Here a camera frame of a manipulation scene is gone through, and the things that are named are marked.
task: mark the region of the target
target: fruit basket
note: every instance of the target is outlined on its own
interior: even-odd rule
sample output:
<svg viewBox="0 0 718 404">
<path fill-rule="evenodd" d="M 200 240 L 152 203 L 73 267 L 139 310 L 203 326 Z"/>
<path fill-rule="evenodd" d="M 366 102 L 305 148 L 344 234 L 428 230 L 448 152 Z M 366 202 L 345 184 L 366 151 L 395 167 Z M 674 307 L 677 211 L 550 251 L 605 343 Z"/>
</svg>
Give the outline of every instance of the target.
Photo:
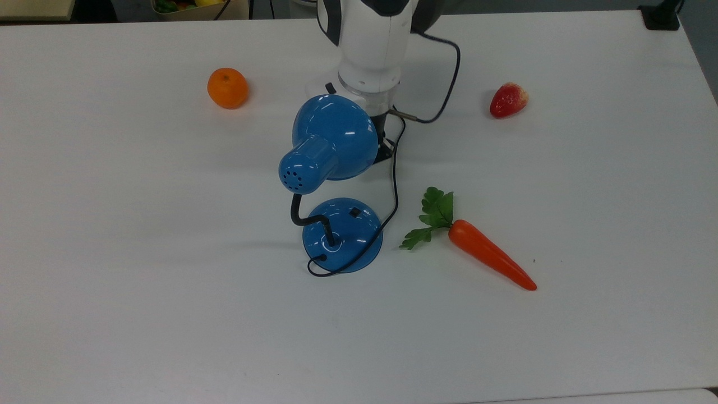
<svg viewBox="0 0 718 404">
<path fill-rule="evenodd" d="M 208 21 L 219 14 L 224 1 L 219 0 L 150 0 L 160 21 Z M 231 0 L 220 19 L 248 19 L 248 0 Z"/>
</svg>

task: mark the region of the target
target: red strawberry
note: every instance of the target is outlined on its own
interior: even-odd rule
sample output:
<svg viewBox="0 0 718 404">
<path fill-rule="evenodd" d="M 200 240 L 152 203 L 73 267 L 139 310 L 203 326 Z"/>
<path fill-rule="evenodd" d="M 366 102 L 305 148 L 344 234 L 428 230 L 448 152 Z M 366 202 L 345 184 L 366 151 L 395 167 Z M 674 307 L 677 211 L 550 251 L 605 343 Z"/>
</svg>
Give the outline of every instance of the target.
<svg viewBox="0 0 718 404">
<path fill-rule="evenodd" d="M 523 109 L 528 103 L 528 93 L 516 83 L 506 83 L 494 94 L 489 112 L 494 118 L 506 118 Z"/>
</svg>

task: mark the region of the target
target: lamp head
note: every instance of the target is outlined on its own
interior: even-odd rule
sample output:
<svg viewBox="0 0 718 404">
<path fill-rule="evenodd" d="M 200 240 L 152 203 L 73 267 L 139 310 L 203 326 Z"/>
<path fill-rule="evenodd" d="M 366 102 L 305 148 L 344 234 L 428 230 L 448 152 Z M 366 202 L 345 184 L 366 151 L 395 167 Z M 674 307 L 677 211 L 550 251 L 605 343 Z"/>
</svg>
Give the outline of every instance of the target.
<svg viewBox="0 0 718 404">
<path fill-rule="evenodd" d="M 363 173 L 378 149 L 369 115 L 353 101 L 328 94 L 310 98 L 299 109 L 292 145 L 279 163 L 279 179 L 301 195 L 314 192 L 325 180 Z"/>
</svg>

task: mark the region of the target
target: lamp base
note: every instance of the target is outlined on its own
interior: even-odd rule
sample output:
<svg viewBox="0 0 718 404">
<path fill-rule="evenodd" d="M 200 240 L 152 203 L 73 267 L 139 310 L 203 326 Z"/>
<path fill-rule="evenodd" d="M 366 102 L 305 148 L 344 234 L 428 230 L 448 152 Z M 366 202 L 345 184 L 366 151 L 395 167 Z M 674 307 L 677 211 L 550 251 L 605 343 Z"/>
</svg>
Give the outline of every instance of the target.
<svg viewBox="0 0 718 404">
<path fill-rule="evenodd" d="M 367 243 L 381 226 L 381 221 L 365 203 L 351 198 L 330 199 L 309 214 L 324 215 L 332 224 L 335 245 L 327 243 L 327 236 L 321 223 L 304 227 L 302 240 L 309 257 L 326 256 L 324 261 L 314 263 L 327 271 L 336 271 L 353 260 L 366 247 Z M 369 250 L 351 264 L 345 272 L 355 272 L 369 265 L 381 248 L 383 234 L 379 234 Z"/>
</svg>

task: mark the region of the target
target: toy carrot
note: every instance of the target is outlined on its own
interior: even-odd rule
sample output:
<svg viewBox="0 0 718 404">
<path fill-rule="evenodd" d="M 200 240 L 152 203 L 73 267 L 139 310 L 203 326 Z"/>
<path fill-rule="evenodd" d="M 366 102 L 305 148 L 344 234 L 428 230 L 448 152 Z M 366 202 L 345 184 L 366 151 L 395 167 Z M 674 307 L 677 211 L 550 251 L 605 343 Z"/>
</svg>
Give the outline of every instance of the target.
<svg viewBox="0 0 718 404">
<path fill-rule="evenodd" d="M 488 267 L 511 279 L 526 290 L 536 290 L 536 283 L 505 252 L 493 244 L 481 231 L 468 221 L 454 221 L 454 193 L 444 194 L 435 187 L 426 189 L 421 200 L 419 215 L 421 222 L 428 224 L 424 229 L 410 231 L 401 248 L 413 249 L 419 242 L 430 242 L 436 229 L 449 229 L 449 240 L 457 247 L 471 254 Z"/>
</svg>

